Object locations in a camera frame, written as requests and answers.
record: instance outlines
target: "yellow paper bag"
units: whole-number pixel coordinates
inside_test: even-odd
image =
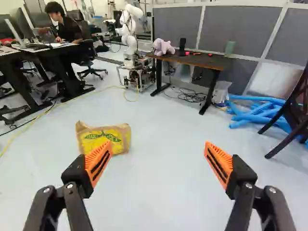
[[[131,128],[128,124],[105,127],[89,127],[85,123],[76,123],[76,135],[81,154],[87,155],[94,148],[110,140],[114,155],[127,153],[131,142]]]

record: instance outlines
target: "purple stuffed toy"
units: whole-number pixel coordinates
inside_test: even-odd
[[[171,44],[170,41],[165,42],[162,39],[157,38],[152,44],[154,55],[162,56],[166,53],[174,54],[175,49],[170,44]]]

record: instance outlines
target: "floor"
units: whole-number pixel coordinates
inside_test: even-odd
[[[110,58],[119,53],[104,55]],[[223,111],[210,107],[201,116],[198,104],[162,93],[151,97],[153,89],[139,94],[136,102],[128,102],[122,89],[104,90],[119,84],[116,65],[95,60],[95,67],[109,72],[104,81],[87,77],[96,93],[62,104],[41,117],[14,139],[1,157],[2,230],[22,230],[36,191],[50,184],[62,185],[61,173],[79,154],[78,120],[90,126],[129,123],[132,128],[130,152],[112,158],[92,197],[85,200],[94,230],[223,231],[233,201],[204,158],[205,141],[239,155],[258,174],[259,187],[281,189],[297,230],[307,230],[308,151],[302,145],[293,142],[266,160],[264,155],[286,135],[279,129],[271,128],[265,135],[257,134],[260,126],[229,129],[231,116]],[[174,92],[169,88],[166,94]],[[135,99],[136,93],[129,91],[127,97]],[[22,105],[18,95],[12,101]],[[0,125],[1,133],[8,129]],[[17,132],[0,137],[0,150]],[[59,230],[69,230],[65,216],[60,217]],[[249,230],[261,230],[255,212]]]

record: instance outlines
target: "black cable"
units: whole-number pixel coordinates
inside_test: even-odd
[[[119,49],[116,51],[116,52],[114,52],[112,49],[111,49],[111,43],[110,43],[110,47],[109,46],[107,46],[108,48],[109,48],[109,51],[111,51],[112,53],[118,53],[119,51],[120,51],[120,49],[121,49],[121,42],[120,42],[120,47],[119,47]]]
[[[183,90],[189,90],[189,91],[191,91],[191,93],[184,92]],[[190,102],[190,103],[201,103],[204,100],[206,100],[206,95],[205,94],[197,93],[194,90],[190,90],[190,89],[186,89],[186,88],[179,88],[179,91],[174,91],[174,92],[179,93],[177,95],[177,97],[172,97],[170,95],[167,95],[165,93],[165,91],[164,91],[164,94],[167,97],[169,97],[169,98],[180,99],[180,100],[184,100],[184,101],[187,101],[187,102]]]

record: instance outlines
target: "person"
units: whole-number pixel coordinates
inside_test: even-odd
[[[79,25],[73,19],[65,15],[64,9],[59,3],[55,1],[48,2],[45,7],[45,12],[52,20],[58,22],[56,42],[66,41],[76,44],[82,42],[83,37]],[[61,56],[62,64],[71,80],[77,80],[71,63],[81,63],[83,60],[83,53],[84,52],[79,49],[78,51],[69,52]]]
[[[80,43],[82,41],[80,27],[73,19],[65,15],[63,7],[59,3],[56,1],[48,2],[45,12],[49,14],[52,20],[58,22],[57,42],[61,42],[63,39],[72,43]]]

